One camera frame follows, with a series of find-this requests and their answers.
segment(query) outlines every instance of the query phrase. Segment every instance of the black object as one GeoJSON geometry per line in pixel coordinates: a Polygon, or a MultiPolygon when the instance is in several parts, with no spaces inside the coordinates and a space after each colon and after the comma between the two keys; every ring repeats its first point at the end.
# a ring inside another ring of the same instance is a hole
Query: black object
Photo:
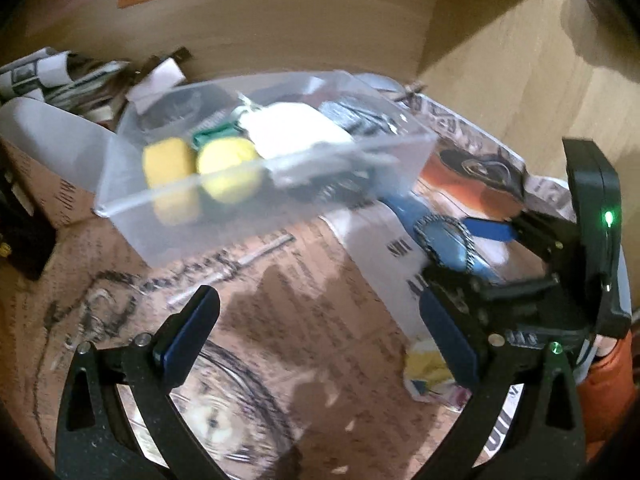
{"type": "Polygon", "coordinates": [[[186,378],[220,314],[220,298],[201,286],[156,336],[123,348],[81,343],[60,402],[56,475],[61,479],[139,480],[228,477],[209,457],[168,397],[186,378]],[[116,389],[128,384],[151,437],[170,469],[143,457],[116,389]]]}
{"type": "Polygon", "coordinates": [[[618,295],[618,176],[592,141],[564,146],[578,223],[527,211],[510,222],[516,240],[547,263],[546,276],[498,285],[446,267],[423,272],[420,315],[474,394],[418,480],[505,478],[518,468],[523,478],[564,479],[584,465],[572,368],[585,339],[623,338],[631,318],[618,295]],[[523,396],[503,447],[472,468],[516,383],[523,396]]]}
{"type": "Polygon", "coordinates": [[[56,244],[56,230],[20,185],[0,146],[0,259],[37,280],[56,244]]]}
{"type": "Polygon", "coordinates": [[[1,400],[0,449],[2,449],[2,459],[5,465],[10,471],[19,471],[21,478],[56,480],[53,471],[47,467],[27,442],[1,400]]]}

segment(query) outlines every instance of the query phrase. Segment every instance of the printed drawing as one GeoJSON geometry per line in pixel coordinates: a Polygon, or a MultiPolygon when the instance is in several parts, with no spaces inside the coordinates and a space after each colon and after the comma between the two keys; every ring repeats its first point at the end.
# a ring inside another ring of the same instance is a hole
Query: printed drawing
{"type": "MultiPolygon", "coordinates": [[[[50,399],[43,399],[45,392],[62,391],[68,364],[81,341],[90,340],[98,348],[128,344],[139,332],[155,331],[199,285],[242,279],[243,268],[293,241],[292,235],[283,234],[236,259],[220,251],[183,264],[179,270],[165,271],[164,277],[100,272],[72,306],[60,308],[52,302],[45,320],[47,341],[38,361],[33,406],[34,418],[50,452],[53,454],[54,427],[50,421],[44,423],[39,403],[52,404],[50,399]]],[[[130,390],[119,390],[146,457],[162,463],[130,390]]],[[[171,393],[171,398],[230,478],[297,478],[300,453],[287,416],[260,377],[232,352],[207,341],[187,381],[171,393]]]]}

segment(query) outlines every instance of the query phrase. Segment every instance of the white paper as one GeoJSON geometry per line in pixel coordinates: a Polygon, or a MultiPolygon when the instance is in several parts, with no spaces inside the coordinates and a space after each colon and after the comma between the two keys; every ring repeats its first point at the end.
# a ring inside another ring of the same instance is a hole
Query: white paper
{"type": "Polygon", "coordinates": [[[276,158],[309,150],[315,144],[353,142],[353,137],[305,103],[276,103],[245,113],[238,125],[262,158],[276,158]]]}
{"type": "Polygon", "coordinates": [[[49,56],[53,56],[54,54],[57,54],[58,51],[55,48],[51,48],[50,46],[46,46],[44,48],[41,48],[40,50],[37,50],[36,52],[32,52],[31,54],[29,54],[28,56],[24,56],[21,57],[20,59],[16,59],[15,61],[12,61],[11,63],[7,63],[4,66],[0,67],[0,74],[4,73],[4,72],[8,72],[10,70],[13,70],[14,68],[17,68],[21,65],[27,64],[27,63],[31,63],[33,61],[37,61],[39,59],[42,59],[44,57],[49,57],[49,56]]]}
{"type": "Polygon", "coordinates": [[[127,100],[133,102],[138,115],[145,113],[151,106],[174,86],[186,78],[173,58],[164,60],[142,81],[127,93],[127,100]]]}
{"type": "Polygon", "coordinates": [[[66,71],[66,61],[70,51],[46,57],[36,62],[38,79],[46,88],[68,85],[73,82],[66,71]]]}
{"type": "Polygon", "coordinates": [[[418,276],[427,256],[383,203],[342,209],[324,217],[365,280],[386,305],[400,330],[411,340],[430,338],[418,309],[422,290],[418,276]]]}
{"type": "Polygon", "coordinates": [[[509,427],[513,421],[513,416],[516,413],[516,408],[520,402],[523,386],[523,384],[514,384],[509,388],[509,393],[504,399],[502,411],[500,412],[500,415],[498,415],[498,419],[495,421],[495,425],[491,431],[491,435],[489,435],[489,439],[486,441],[486,444],[484,444],[484,451],[487,453],[489,458],[500,450],[500,446],[502,446],[502,443],[507,436],[507,432],[509,431],[509,427]]]}
{"type": "Polygon", "coordinates": [[[74,186],[95,193],[114,133],[34,99],[0,108],[0,135],[74,186]]]}
{"type": "Polygon", "coordinates": [[[31,90],[31,92],[27,92],[22,97],[28,97],[29,99],[36,99],[36,101],[40,101],[41,103],[44,102],[44,94],[42,93],[41,88],[36,88],[34,90],[31,90]]]}
{"type": "MultiPolygon", "coordinates": [[[[68,98],[67,94],[73,94],[76,88],[88,85],[91,82],[96,82],[108,74],[124,70],[128,65],[129,61],[109,61],[93,72],[83,75],[80,79],[76,79],[68,85],[61,86],[53,92],[50,92],[47,94],[47,101],[54,104],[57,101],[65,100],[68,98]]],[[[100,88],[99,81],[95,83],[95,87],[100,88]]]]}

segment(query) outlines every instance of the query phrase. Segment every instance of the orange fabric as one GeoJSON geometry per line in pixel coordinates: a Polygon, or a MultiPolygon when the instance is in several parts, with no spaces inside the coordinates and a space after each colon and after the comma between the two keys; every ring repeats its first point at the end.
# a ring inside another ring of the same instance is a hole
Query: orange fabric
{"type": "Polygon", "coordinates": [[[636,400],[631,356],[631,333],[611,353],[594,362],[578,386],[590,460],[622,422],[636,400]]]}
{"type": "Polygon", "coordinates": [[[522,203],[506,191],[491,189],[468,176],[462,176],[445,166],[433,153],[420,173],[430,186],[441,189],[468,208],[482,212],[489,218],[503,220],[522,211],[522,203]]]}

